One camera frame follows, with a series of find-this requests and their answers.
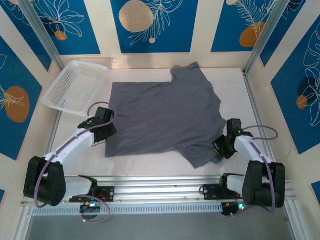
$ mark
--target orange circle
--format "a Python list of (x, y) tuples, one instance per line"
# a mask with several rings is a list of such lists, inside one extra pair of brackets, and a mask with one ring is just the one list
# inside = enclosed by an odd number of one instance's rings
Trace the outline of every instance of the orange circle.
[(28, 93), (22, 87), (12, 86), (6, 91), (4, 98), (9, 100), (9, 102), (5, 104), (5, 111), (8, 117), (16, 123), (23, 123), (27, 119), (30, 111)]
[(254, 47), (265, 24), (265, 22), (257, 22), (255, 25), (249, 26), (244, 30), (240, 36), (240, 45), (244, 48)]
[(56, 31), (54, 35), (60, 41), (65, 41), (68, 38), (67, 34), (65, 34), (63, 31)]
[(152, 38), (149, 39), (149, 43), (154, 44), (155, 42), (156, 42), (155, 38), (152, 37)]
[(305, 109), (306, 106), (307, 106), (307, 104), (308, 104), (308, 99), (307, 99), (306, 96), (301, 95), (301, 96), (299, 96), (299, 97), (297, 98), (297, 100), (296, 100), (296, 105), (297, 105), (298, 108), (301, 109), (301, 110)]

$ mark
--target white plastic basket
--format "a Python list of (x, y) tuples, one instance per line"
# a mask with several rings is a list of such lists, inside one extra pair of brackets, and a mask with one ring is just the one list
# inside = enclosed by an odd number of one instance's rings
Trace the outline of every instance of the white plastic basket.
[(88, 108), (107, 82), (108, 72), (106, 66), (73, 60), (50, 86), (42, 103), (53, 109), (86, 117)]

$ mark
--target metal profile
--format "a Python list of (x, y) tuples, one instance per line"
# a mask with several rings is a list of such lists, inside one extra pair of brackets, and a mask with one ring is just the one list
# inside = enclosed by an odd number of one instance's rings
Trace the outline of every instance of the metal profile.
[[(95, 177), (99, 186), (114, 186), (113, 205), (129, 204), (191, 204), (223, 203), (235, 199), (205, 200), (199, 189), (204, 184), (219, 184), (220, 176), (198, 177)], [(295, 200), (290, 181), (285, 184), (285, 200)], [(33, 206), (34, 201), (24, 198), (23, 206)], [(79, 203), (63, 202), (59, 206), (79, 206)]]
[[(243, 73), (243, 79), (248, 91), (248, 95), (251, 101), (252, 109), (254, 112), (254, 116), (258, 125), (263, 125), (263, 120), (261, 117), (261, 112), (259, 106), (256, 101), (256, 97), (252, 91), (250, 77)], [(260, 134), (263, 138), (267, 137), (266, 131), (264, 128), (259, 129)], [(266, 154), (269, 158), (273, 159), (276, 162), (276, 158), (274, 152), (272, 151), (272, 147), (269, 141), (263, 140), (263, 145), (266, 150)], [(305, 220), (303, 212), (300, 208), (299, 203), (296, 200), (294, 189), (291, 185), (291, 182), (287, 181), (285, 184), (285, 203), (284, 207), (286, 209), (287, 215), (289, 217), (289, 221), (291, 224), (291, 228), (294, 234), (295, 239), (297, 240), (310, 240), (313, 239), (311, 236), (311, 231), (308, 227), (308, 224)]]
[[(32, 6), (32, 3), (29, 0), (17, 0), (19, 7), (22, 11), (22, 13), (25, 15), (26, 19), (28, 20), (30, 26), (32, 27), (33, 31), (35, 32), (36, 36), (42, 43), (44, 49), (52, 59), (52, 61), (55, 63), (57, 68), (60, 70), (60, 72), (65, 68), (65, 64), (63, 63), (62, 59), (60, 58), (60, 54), (52, 41), (51, 37), (49, 36), (45, 26), (41, 22), (41, 19), (39, 18), (37, 12), (35, 11), (34, 7)], [(55, 136), (58, 130), (59, 121), (61, 118), (62, 112), (57, 111), (54, 119), (54, 123), (52, 126), (52, 130), (50, 133), (49, 141), (47, 144), (47, 147), (45, 149), (44, 154), (48, 154), (51, 152)]]
[(266, 24), (262, 30), (262, 33), (258, 40), (256, 41), (255, 46), (253, 47), (251, 56), (244, 68), (244, 75), (247, 76), (249, 72), (251, 71), (252, 67), (260, 57), (263, 49), (265, 48), (271, 34), (275, 30), (279, 20), (282, 17), (282, 14), (286, 10), (290, 0), (280, 0), (277, 1), (277, 3), (274, 6), (274, 9), (272, 10), (268, 20), (266, 21)]
[(20, 219), (15, 230), (11, 234), (10, 240), (26, 239), (33, 209), (34, 207), (32, 206), (21, 207)]
[[(219, 202), (173, 203), (173, 204), (108, 204), (112, 215), (141, 215), (141, 214), (190, 214), (190, 213), (222, 213), (223, 207)], [(100, 211), (86, 215), (105, 215), (106, 207)], [(78, 205), (44, 207), (34, 209), (32, 216), (79, 216)]]
[(51, 37), (49, 36), (45, 26), (39, 18), (36, 10), (32, 6), (32, 3), (29, 0), (17, 0), (17, 2), (22, 13), (24, 14), (33, 31), (35, 32), (36, 36), (42, 43), (44, 49), (47, 51), (48, 55), (56, 64), (58, 69), (62, 71), (65, 68), (65, 65), (61, 60), (60, 54), (56, 46), (54, 45)]

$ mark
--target white table surface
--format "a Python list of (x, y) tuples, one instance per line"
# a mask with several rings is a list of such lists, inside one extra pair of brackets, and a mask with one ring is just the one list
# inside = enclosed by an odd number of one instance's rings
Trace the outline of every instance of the white table surface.
[[(225, 120), (241, 119), (242, 127), (256, 125), (256, 119), (250, 103), (242, 72), (239, 68), (204, 68), (202, 72), (212, 83), (214, 92), (221, 99), (220, 112)], [(97, 101), (109, 101), (113, 82), (170, 82), (170, 69), (126, 69), (110, 70), (108, 83)], [(85, 121), (69, 113), (62, 113), (53, 149), (67, 140)], [(260, 136), (258, 129), (252, 134)], [(105, 144), (85, 150), (73, 164), (65, 167), (66, 176), (205, 176), (223, 173), (245, 174), (248, 161), (238, 153), (219, 164), (209, 162), (194, 169), (191, 164), (177, 152), (146, 154), (121, 157), (105, 157)]]

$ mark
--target cable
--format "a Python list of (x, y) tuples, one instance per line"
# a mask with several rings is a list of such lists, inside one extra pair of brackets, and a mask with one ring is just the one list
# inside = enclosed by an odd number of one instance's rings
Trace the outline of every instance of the cable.
[(82, 219), (83, 219), (83, 221), (84, 221), (85, 223), (89, 223), (89, 224), (101, 224), (101, 223), (104, 223), (105, 221), (107, 221), (107, 220), (110, 218), (110, 214), (111, 214), (110, 207), (108, 206), (108, 204), (106, 204), (106, 203), (105, 203), (103, 200), (101, 200), (100, 198), (95, 197), (95, 196), (89, 196), (89, 195), (77, 195), (76, 197), (96, 200), (96, 201), (102, 203), (102, 204), (108, 209), (108, 215), (107, 215), (104, 219), (99, 220), (99, 221), (91, 221), (91, 220), (86, 219), (86, 218), (85, 218), (85, 211), (83, 211), (82, 214), (81, 214), (81, 217), (82, 217)]
[(47, 168), (49, 167), (50, 163), (70, 144), (72, 143), (74, 140), (76, 140), (78, 137), (80, 137), (81, 135), (93, 130), (93, 129), (97, 129), (97, 128), (102, 128), (102, 127), (105, 127), (105, 126), (108, 126), (110, 124), (112, 124), (115, 119), (117, 118), (117, 111), (115, 109), (114, 106), (112, 106), (110, 103), (106, 102), (106, 101), (99, 101), (99, 102), (96, 102), (94, 104), (92, 104), (89, 109), (88, 109), (88, 112), (87, 112), (87, 115), (89, 117), (89, 113), (90, 113), (90, 110), (93, 106), (97, 105), (97, 104), (108, 104), (112, 109), (113, 109), (113, 118), (107, 122), (107, 123), (104, 123), (104, 124), (100, 124), (100, 125), (97, 125), (97, 126), (93, 126), (93, 127), (90, 127), (82, 132), (80, 132), (77, 136), (74, 136), (72, 137), (69, 141), (67, 141), (61, 148), (59, 148), (55, 155), (52, 155), (52, 157), (50, 157), (50, 159), (46, 162), (46, 164), (44, 165), (42, 171), (40, 172), (40, 175), (39, 175), (39, 178), (38, 180), (36, 181), (36, 184), (35, 184), (35, 189), (34, 189), (34, 205), (36, 208), (38, 209), (41, 209), (43, 208), (44, 206), (46, 206), (47, 204), (43, 204), (43, 205), (39, 205), (38, 204), (38, 193), (39, 193), (39, 187), (40, 187), (40, 183), (41, 183), (41, 180), (42, 180), (42, 177), (44, 176)]
[(205, 191), (201, 191), (201, 189), (203, 189), (204, 186), (202, 185), (200, 188), (199, 188), (199, 193), (202, 194), (202, 195), (205, 195)]
[(233, 204), (230, 204), (230, 205), (225, 205), (222, 208), (224, 209), (224, 208), (232, 207), (232, 206), (235, 206), (235, 205), (239, 206), (239, 203), (233, 203)]
[[(276, 192), (275, 192), (275, 186), (274, 186), (274, 180), (272, 178), (272, 173), (271, 173), (271, 169), (269, 167), (268, 161), (266, 160), (266, 158), (262, 155), (262, 152), (259, 150), (259, 148), (255, 145), (254, 141), (255, 140), (267, 140), (267, 141), (271, 141), (271, 140), (275, 140), (279, 137), (279, 133), (277, 132), (277, 130), (275, 130), (273, 127), (270, 126), (264, 126), (264, 125), (255, 125), (255, 126), (248, 126), (243, 128), (242, 130), (247, 130), (247, 129), (252, 129), (252, 128), (266, 128), (266, 129), (270, 129), (275, 133), (274, 137), (271, 138), (267, 138), (267, 137), (254, 137), (251, 139), (250, 144), (252, 145), (252, 147), (255, 149), (255, 151), (261, 156), (265, 167), (266, 167), (266, 171), (268, 173), (268, 177), (269, 177), (269, 181), (270, 181), (270, 188), (271, 188), (271, 200), (272, 200), (272, 210), (266, 208), (265, 206), (263, 206), (262, 208), (265, 209), (266, 211), (268, 211), (269, 213), (274, 213), (276, 211)], [(232, 214), (229, 217), (234, 217), (238, 214), (243, 213), (244, 211), (250, 209), (252, 206), (248, 206), (246, 207), (244, 210), (237, 212), (236, 214)]]
[(275, 130), (273, 127), (270, 127), (270, 126), (264, 126), (264, 125), (248, 126), (248, 127), (243, 128), (242, 130), (253, 129), (253, 128), (270, 129), (275, 133), (275, 137), (271, 137), (271, 138), (254, 137), (254, 138), (252, 138), (252, 141), (254, 141), (254, 140), (267, 140), (267, 141), (270, 141), (270, 140), (275, 140), (275, 139), (277, 139), (279, 137), (279, 133), (277, 132), (277, 130)]
[(250, 142), (251, 146), (256, 150), (256, 152), (261, 156), (265, 167), (266, 167), (266, 171), (268, 173), (268, 177), (269, 177), (269, 181), (270, 181), (270, 188), (271, 188), (271, 199), (272, 199), (272, 210), (263, 207), (265, 210), (267, 210), (270, 213), (274, 213), (276, 211), (276, 192), (275, 192), (275, 186), (274, 186), (274, 180), (272, 178), (272, 173), (271, 173), (271, 169), (269, 167), (269, 164), (266, 160), (266, 158), (264, 156), (262, 156), (262, 152), (259, 150), (259, 148), (255, 145), (255, 143), (253, 141)]
[(237, 215), (239, 215), (239, 214), (242, 214), (243, 212), (251, 209), (252, 207), (253, 207), (253, 206), (247, 206), (247, 207), (245, 207), (244, 209), (238, 211), (237, 213), (235, 213), (235, 214), (231, 213), (230, 215), (228, 215), (228, 216), (226, 216), (226, 217), (228, 217), (228, 218), (233, 218), (234, 216), (237, 216)]
[(105, 144), (106, 142), (107, 142), (107, 140), (105, 140), (105, 141), (103, 141), (103, 142), (100, 142), (100, 143), (97, 143), (97, 144), (95, 144), (95, 145), (92, 145), (91, 147), (94, 148), (94, 147), (96, 147), (96, 146), (98, 146), (98, 145), (100, 145), (100, 144)]

